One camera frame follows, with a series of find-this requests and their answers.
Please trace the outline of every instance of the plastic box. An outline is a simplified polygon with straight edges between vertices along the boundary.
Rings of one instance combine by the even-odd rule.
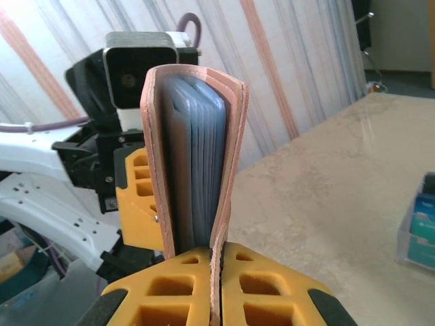
[[[414,201],[409,206],[398,231],[397,261],[435,272],[435,221],[414,214],[413,211]]]

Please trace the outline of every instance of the white cable tie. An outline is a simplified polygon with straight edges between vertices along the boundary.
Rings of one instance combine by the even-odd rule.
[[[28,134],[33,134],[33,123],[32,122],[25,122],[24,126],[27,128]]]

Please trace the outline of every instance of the leather wallet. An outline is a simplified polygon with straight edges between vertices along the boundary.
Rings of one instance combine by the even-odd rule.
[[[170,259],[180,253],[173,236],[171,193],[184,189],[168,189],[168,175],[173,162],[165,158],[164,148],[167,140],[165,132],[164,94],[162,80],[165,76],[182,74],[197,77],[212,87],[224,100],[226,108],[226,130],[222,182],[217,205],[216,217],[211,231],[211,324],[218,325],[220,320],[220,261],[222,247],[228,234],[231,204],[230,197],[237,171],[242,136],[245,127],[248,87],[243,82],[223,72],[194,65],[162,65],[151,68],[146,75],[141,96],[141,112],[145,147],[158,221],[162,232],[164,257]],[[182,139],[176,140],[183,146]]]

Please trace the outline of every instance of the floor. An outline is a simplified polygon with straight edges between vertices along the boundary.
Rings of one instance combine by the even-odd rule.
[[[367,82],[379,81],[379,75],[374,71],[366,71]],[[435,98],[435,89],[431,88],[430,73],[399,73],[383,72],[382,83],[388,93]]]

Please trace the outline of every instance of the marble table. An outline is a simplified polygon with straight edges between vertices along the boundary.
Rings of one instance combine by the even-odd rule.
[[[435,100],[371,94],[241,171],[229,240],[333,290],[358,325],[435,325],[435,274],[395,262]]]

